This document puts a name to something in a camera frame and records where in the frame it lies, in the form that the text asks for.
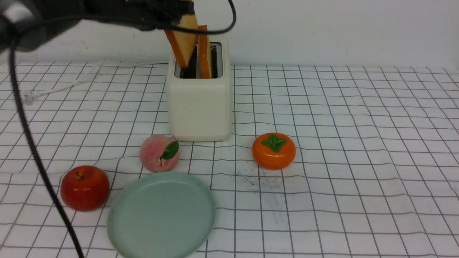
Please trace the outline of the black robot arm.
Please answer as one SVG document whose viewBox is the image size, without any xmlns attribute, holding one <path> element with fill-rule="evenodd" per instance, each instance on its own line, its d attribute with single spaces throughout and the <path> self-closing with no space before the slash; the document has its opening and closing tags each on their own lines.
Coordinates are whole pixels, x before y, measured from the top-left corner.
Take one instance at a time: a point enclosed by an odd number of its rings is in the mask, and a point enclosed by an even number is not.
<svg viewBox="0 0 459 258">
<path fill-rule="evenodd" d="M 1 52 L 8 49 L 16 31 L 41 21 L 74 17 L 74 20 L 31 29 L 21 37 L 17 51 L 38 49 L 75 27 L 80 22 L 80 16 L 109 16 L 179 25 L 182 18 L 194 13 L 192 0 L 2 0 Z"/>
</svg>

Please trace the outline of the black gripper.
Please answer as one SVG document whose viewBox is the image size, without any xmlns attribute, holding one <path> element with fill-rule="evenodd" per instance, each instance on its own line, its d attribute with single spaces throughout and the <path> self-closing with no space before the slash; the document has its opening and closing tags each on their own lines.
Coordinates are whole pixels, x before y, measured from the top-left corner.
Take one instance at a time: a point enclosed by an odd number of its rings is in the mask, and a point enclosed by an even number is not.
<svg viewBox="0 0 459 258">
<path fill-rule="evenodd" d="M 184 16 L 194 16 L 191 0 L 125 0 L 126 17 L 143 23 L 165 23 L 178 25 Z"/>
</svg>

